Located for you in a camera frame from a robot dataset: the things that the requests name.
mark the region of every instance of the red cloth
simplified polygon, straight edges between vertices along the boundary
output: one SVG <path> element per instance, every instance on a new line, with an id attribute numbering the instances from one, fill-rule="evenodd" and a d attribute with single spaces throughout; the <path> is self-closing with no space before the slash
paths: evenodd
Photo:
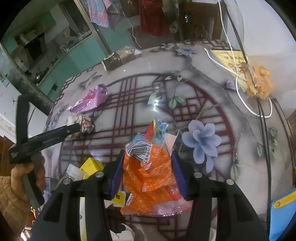
<path id="1" fill-rule="evenodd" d="M 139 0 L 140 30 L 143 33 L 155 36 L 170 33 L 162 6 L 162 0 Z"/>

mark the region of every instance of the pink foil wrapper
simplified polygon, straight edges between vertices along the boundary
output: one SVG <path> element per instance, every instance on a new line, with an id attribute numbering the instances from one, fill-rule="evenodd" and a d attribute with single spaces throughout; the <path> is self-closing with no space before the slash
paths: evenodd
<path id="1" fill-rule="evenodd" d="M 107 94 L 102 93 L 103 90 L 104 88 L 100 86 L 93 87 L 87 92 L 84 98 L 78 100 L 74 106 L 70 106 L 67 110 L 73 113 L 83 113 L 97 108 L 108 97 Z"/>

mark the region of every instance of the clear plastic bottle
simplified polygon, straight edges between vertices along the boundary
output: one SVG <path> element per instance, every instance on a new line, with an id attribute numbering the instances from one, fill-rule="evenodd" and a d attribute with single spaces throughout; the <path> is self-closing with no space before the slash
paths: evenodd
<path id="1" fill-rule="evenodd" d="M 74 166 L 73 164 L 69 164 L 66 171 L 66 175 L 59 180 L 59 183 L 57 184 L 57 186 L 60 185 L 60 183 L 66 178 L 71 178 L 73 181 L 82 180 L 84 174 L 85 172 L 82 171 L 80 168 Z"/>

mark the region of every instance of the plaid cloth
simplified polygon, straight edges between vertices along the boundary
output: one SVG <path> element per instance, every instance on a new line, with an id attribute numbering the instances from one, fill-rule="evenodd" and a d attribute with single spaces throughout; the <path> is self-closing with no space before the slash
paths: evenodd
<path id="1" fill-rule="evenodd" d="M 89 16 L 99 26 L 115 29 L 119 20 L 119 11 L 111 0 L 87 0 Z"/>

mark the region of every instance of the brown fuzzy sleeve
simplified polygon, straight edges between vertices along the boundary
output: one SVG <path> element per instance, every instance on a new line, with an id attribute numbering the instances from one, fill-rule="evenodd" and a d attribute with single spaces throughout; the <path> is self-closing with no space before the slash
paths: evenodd
<path id="1" fill-rule="evenodd" d="M 13 232 L 21 234 L 28 220 L 30 203 L 15 195 L 10 177 L 0 177 L 0 211 Z"/>

